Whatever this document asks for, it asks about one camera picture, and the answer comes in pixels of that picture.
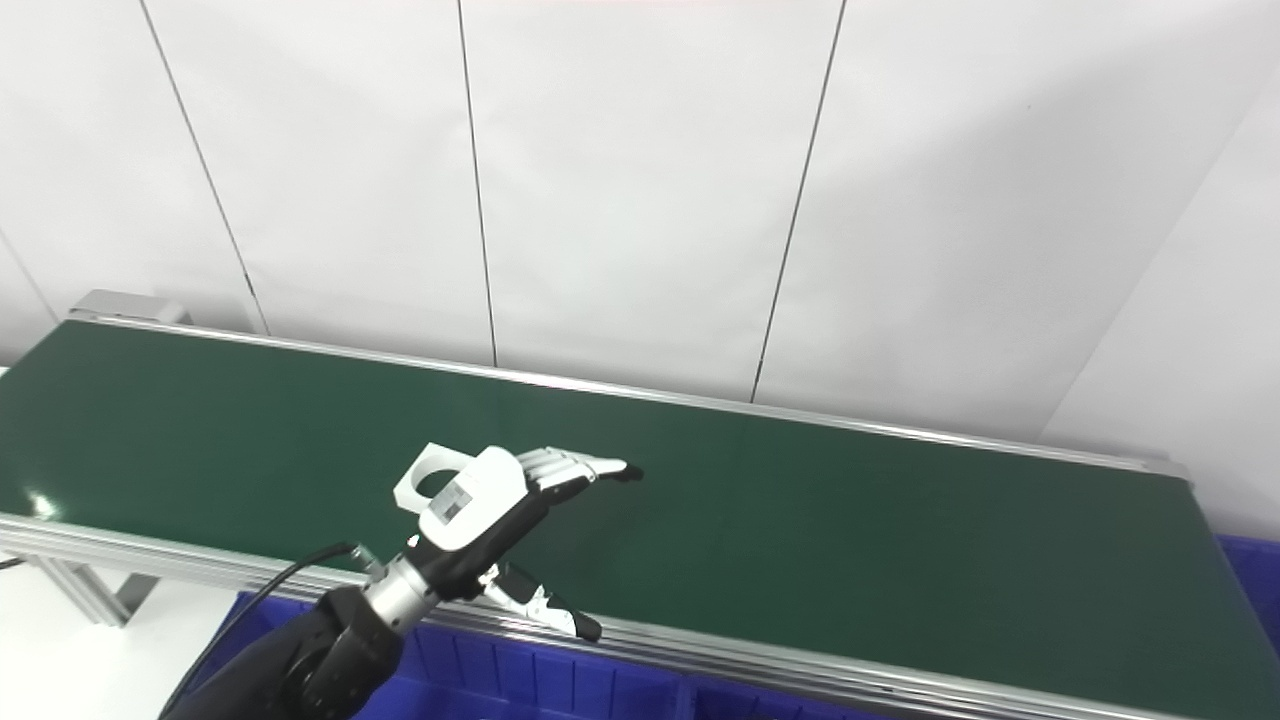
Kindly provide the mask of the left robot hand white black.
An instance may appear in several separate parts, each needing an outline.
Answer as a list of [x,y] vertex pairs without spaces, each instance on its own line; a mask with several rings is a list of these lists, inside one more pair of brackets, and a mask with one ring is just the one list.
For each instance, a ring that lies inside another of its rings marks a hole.
[[470,456],[430,443],[398,480],[398,507],[417,518],[404,560],[438,603],[488,597],[502,609],[596,643],[599,621],[504,556],[550,514],[598,480],[640,480],[643,469],[616,457],[556,447],[524,454],[489,446]]

